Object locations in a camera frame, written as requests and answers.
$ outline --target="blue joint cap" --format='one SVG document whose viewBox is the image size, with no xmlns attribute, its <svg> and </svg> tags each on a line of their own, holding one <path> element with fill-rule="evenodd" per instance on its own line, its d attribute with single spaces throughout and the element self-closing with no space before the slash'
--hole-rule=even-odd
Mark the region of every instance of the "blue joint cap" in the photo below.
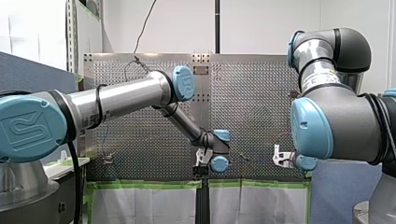
<svg viewBox="0 0 396 224">
<path fill-rule="evenodd" d="M 293 143 L 300 154 L 321 160 L 331 157 L 332 128 L 317 103 L 306 97 L 294 100 L 290 122 Z"/>
<path fill-rule="evenodd" d="M 225 130 L 225 129 L 216 129 L 213 131 L 213 134 L 217 136 L 221 141 L 224 142 L 230 142 L 231 141 L 231 135 L 230 131 Z"/>
<path fill-rule="evenodd" d="M 396 88 L 389 89 L 384 92 L 384 96 L 396 96 Z"/>
<path fill-rule="evenodd" d="M 313 171 L 318 166 L 318 159 L 298 155 L 295 159 L 294 165 L 302 171 Z"/>
<path fill-rule="evenodd" d="M 228 162 L 227 158 L 223 156 L 217 156 L 212 159 L 210 162 L 210 167 L 214 172 L 222 173 L 228 169 L 230 163 Z"/>
<path fill-rule="evenodd" d="M 175 95 L 181 102 L 190 100 L 195 94 L 195 75 L 188 66 L 176 66 L 173 73 Z"/>
<path fill-rule="evenodd" d="M 37 161 L 60 146 L 67 133 L 61 110 L 32 95 L 0 98 L 0 161 Z"/>
</svg>

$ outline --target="cable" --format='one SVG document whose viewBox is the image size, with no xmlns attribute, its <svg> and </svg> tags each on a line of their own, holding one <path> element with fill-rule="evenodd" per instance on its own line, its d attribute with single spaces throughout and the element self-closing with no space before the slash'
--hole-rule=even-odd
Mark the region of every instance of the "cable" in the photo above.
<svg viewBox="0 0 396 224">
<path fill-rule="evenodd" d="M 385 128 L 385 122 L 384 120 L 382 120 L 381 117 L 381 111 L 379 111 L 377 103 L 376 103 L 376 96 L 370 93 L 363 93 L 361 95 L 359 95 L 359 97 L 365 97 L 366 100 L 368 101 L 369 105 L 371 106 L 371 108 L 373 109 L 373 113 L 375 114 L 375 119 L 378 122 L 378 126 L 381 130 L 381 148 L 378 152 L 378 155 L 375 157 L 375 159 L 373 161 L 369 161 L 370 164 L 372 165 L 378 165 L 382 160 L 385 159 L 385 157 L 388 154 L 388 138 L 386 135 L 386 128 Z"/>
<path fill-rule="evenodd" d="M 151 70 L 149 69 L 149 67 L 146 66 L 145 63 L 142 63 L 142 62 L 140 61 L 140 59 L 139 59 L 137 56 L 135 56 L 135 54 L 136 54 L 136 52 L 137 52 L 137 49 L 139 48 L 140 38 L 142 37 L 143 33 L 145 32 L 146 25 L 147 25 L 148 20 L 149 20 L 149 16 L 151 15 L 152 9 L 154 9 L 155 3 L 157 3 L 157 0 L 154 0 L 154 1 L 152 2 L 151 7 L 150 7 L 150 9 L 149 9 L 149 11 L 148 11 L 148 15 L 147 15 L 147 17 L 146 17 L 146 19 L 145 19 L 145 22 L 143 23 L 142 31 L 140 32 L 140 35 L 137 37 L 136 45 L 135 45 L 135 47 L 134 47 L 134 60 L 131 60 L 130 62 L 128 62 L 128 63 L 125 65 L 125 67 L 124 67 L 124 77 L 125 77 L 125 81 L 128 81 L 128 77 L 126 76 L 126 68 L 129 67 L 129 66 L 131 65 L 131 63 L 139 64 L 140 66 L 142 66 L 142 68 L 145 70 L 146 73 L 149 73 L 149 72 L 151 71 Z"/>
<path fill-rule="evenodd" d="M 370 161 L 369 163 L 372 165 L 377 165 L 381 161 L 383 161 L 389 152 L 389 146 L 393 151 L 393 155 L 396 156 L 396 146 L 394 143 L 394 139 L 392 136 L 392 132 L 390 130 L 390 121 L 389 117 L 386 114 L 386 108 L 381 98 L 377 97 L 374 94 L 363 93 L 359 95 L 359 97 L 364 96 L 366 100 L 369 102 L 373 112 L 375 114 L 375 119 L 378 122 L 378 126 L 381 130 L 381 148 L 378 152 L 374 161 Z"/>
<path fill-rule="evenodd" d="M 76 207 L 75 207 L 75 215 L 74 215 L 73 223 L 78 224 L 80 210 L 81 210 L 81 198 L 82 198 L 81 171 L 79 169 L 78 156 L 77 156 L 76 148 L 73 145 L 73 142 L 68 142 L 67 145 L 69 146 L 69 151 L 73 162 L 73 168 L 75 170 L 75 175 L 76 175 Z"/>
<path fill-rule="evenodd" d="M 137 48 L 139 47 L 140 37 L 142 37 L 143 33 L 145 32 L 146 24 L 148 23 L 149 16 L 151 15 L 151 11 L 152 11 L 152 9 L 154 9 L 154 6 L 155 6 L 155 3 L 156 3 L 156 2 L 157 2 L 157 0 L 154 0 L 154 1 L 152 2 L 152 4 L 151 4 L 151 8 L 149 9 L 149 12 L 148 12 L 148 15 L 147 15 L 147 17 L 146 17 L 146 19 L 145 19 L 145 22 L 143 23 L 142 31 L 140 32 L 140 35 L 139 35 L 139 37 L 137 38 L 136 46 L 134 47 L 134 54 L 136 54 Z"/>
</svg>

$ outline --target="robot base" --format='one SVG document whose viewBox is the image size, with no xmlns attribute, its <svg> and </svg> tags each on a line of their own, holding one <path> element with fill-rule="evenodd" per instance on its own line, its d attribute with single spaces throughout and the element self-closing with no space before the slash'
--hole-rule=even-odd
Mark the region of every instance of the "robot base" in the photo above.
<svg viewBox="0 0 396 224">
<path fill-rule="evenodd" d="M 49 182 L 47 190 L 33 198 L 0 207 L 1 223 L 58 224 L 59 184 Z"/>
</svg>

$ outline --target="wall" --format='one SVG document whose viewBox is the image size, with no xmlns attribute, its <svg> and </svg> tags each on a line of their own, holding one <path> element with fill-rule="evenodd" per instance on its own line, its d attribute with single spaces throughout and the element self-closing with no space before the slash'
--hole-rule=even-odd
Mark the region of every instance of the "wall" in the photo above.
<svg viewBox="0 0 396 224">
<path fill-rule="evenodd" d="M 0 51 L 66 69 L 65 0 L 0 0 Z"/>
<path fill-rule="evenodd" d="M 104 51 L 133 52 L 152 1 L 104 0 Z M 158 1 L 137 52 L 190 53 L 214 48 L 212 0 Z"/>
<path fill-rule="evenodd" d="M 361 92 L 380 93 L 387 88 L 389 56 L 389 7 L 393 0 L 322 0 L 321 29 L 349 27 L 360 31 L 373 53 L 370 71 Z"/>
<path fill-rule="evenodd" d="M 133 52 L 152 1 L 104 0 L 104 51 Z M 221 1 L 221 52 L 286 54 L 298 29 L 320 26 L 318 0 Z M 213 0 L 158 1 L 137 52 L 214 51 Z"/>
<path fill-rule="evenodd" d="M 221 53 L 287 54 L 297 30 L 320 27 L 318 0 L 221 1 Z"/>
</svg>

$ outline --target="pegboard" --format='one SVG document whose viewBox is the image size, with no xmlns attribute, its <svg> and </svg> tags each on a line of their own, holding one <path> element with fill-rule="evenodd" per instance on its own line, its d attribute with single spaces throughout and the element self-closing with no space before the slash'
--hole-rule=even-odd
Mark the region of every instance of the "pegboard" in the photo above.
<svg viewBox="0 0 396 224">
<path fill-rule="evenodd" d="M 191 66 L 191 55 L 138 55 L 151 70 L 166 73 L 177 65 Z M 147 70 L 131 54 L 88 54 L 84 83 L 90 89 L 99 84 L 144 78 Z M 188 115 L 190 102 L 180 104 Z M 103 123 L 86 136 L 87 155 L 93 155 L 87 177 L 106 179 L 191 179 L 191 146 L 184 135 L 160 111 L 147 107 Z M 105 164 L 104 156 L 113 155 Z"/>
<path fill-rule="evenodd" d="M 274 165 L 274 144 L 292 151 L 291 91 L 298 75 L 288 68 L 286 56 L 212 55 L 212 129 L 231 132 L 231 168 L 212 177 L 291 179 L 294 169 Z"/>
<path fill-rule="evenodd" d="M 286 56 L 212 54 L 136 54 L 150 69 L 171 72 L 176 65 L 196 70 L 194 98 L 181 104 L 201 127 L 228 129 L 232 166 L 212 177 L 295 180 L 298 172 L 273 165 L 274 143 L 290 132 L 288 94 L 298 90 L 297 75 Z M 89 54 L 84 61 L 86 89 L 146 76 L 130 63 L 132 54 Z M 281 150 L 292 150 L 290 137 L 280 137 Z M 90 180 L 192 179 L 193 148 L 159 111 L 145 108 L 105 122 L 87 132 L 92 155 Z M 114 155 L 113 164 L 104 156 Z"/>
</svg>

